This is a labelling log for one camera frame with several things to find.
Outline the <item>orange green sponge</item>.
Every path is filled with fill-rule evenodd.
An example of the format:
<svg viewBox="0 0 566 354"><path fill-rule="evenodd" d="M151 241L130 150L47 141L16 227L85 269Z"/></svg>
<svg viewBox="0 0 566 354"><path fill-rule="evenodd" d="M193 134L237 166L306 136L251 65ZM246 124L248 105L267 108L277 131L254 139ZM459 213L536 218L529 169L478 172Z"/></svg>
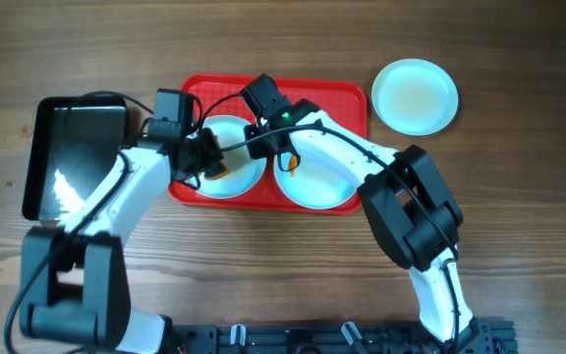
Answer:
<svg viewBox="0 0 566 354"><path fill-rule="evenodd" d="M206 180L218 180L229 173L229 168L223 162L215 162L204 170L204 178Z"/></svg>

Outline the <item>white plate back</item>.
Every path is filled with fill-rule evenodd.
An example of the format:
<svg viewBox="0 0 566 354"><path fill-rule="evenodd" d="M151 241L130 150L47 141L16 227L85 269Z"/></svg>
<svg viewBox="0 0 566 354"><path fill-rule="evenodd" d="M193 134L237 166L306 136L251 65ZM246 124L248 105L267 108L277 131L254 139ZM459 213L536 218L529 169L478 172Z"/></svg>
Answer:
<svg viewBox="0 0 566 354"><path fill-rule="evenodd" d="M204 128L210 128L222 148L243 142L244 128L251 123L233 115L217 115L205 119ZM246 146L223 153L222 164L227 172L221 178L208 180L200 174L197 193L214 199L238 197L251 189L261 178L266 160L252 159Z"/></svg>

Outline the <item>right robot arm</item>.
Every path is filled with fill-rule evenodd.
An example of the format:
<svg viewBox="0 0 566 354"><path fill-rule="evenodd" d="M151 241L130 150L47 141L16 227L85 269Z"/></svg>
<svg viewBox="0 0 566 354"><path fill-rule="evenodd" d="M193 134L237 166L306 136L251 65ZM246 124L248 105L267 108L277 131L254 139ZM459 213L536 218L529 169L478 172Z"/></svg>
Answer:
<svg viewBox="0 0 566 354"><path fill-rule="evenodd" d="M355 187L378 246L410 275L421 324L437 343L459 351L474 320L457 271L463 213L426 151L370 142L317 104L292 102L265 74L240 95L256 119L246 133L249 152L308 157Z"/></svg>

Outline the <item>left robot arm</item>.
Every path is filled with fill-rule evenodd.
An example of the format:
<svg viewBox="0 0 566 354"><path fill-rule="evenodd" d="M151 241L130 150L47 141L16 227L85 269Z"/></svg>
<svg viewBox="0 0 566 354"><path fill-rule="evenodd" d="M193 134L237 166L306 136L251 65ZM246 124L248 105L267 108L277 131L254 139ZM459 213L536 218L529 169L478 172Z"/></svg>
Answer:
<svg viewBox="0 0 566 354"><path fill-rule="evenodd" d="M110 172L82 208L54 228L33 227L22 244L21 287L3 340L22 335L72 344L77 352L181 353L170 318L131 303L124 247L142 216L174 182L221 168L221 149L200 99L161 88L146 126L117 149Z"/></svg>

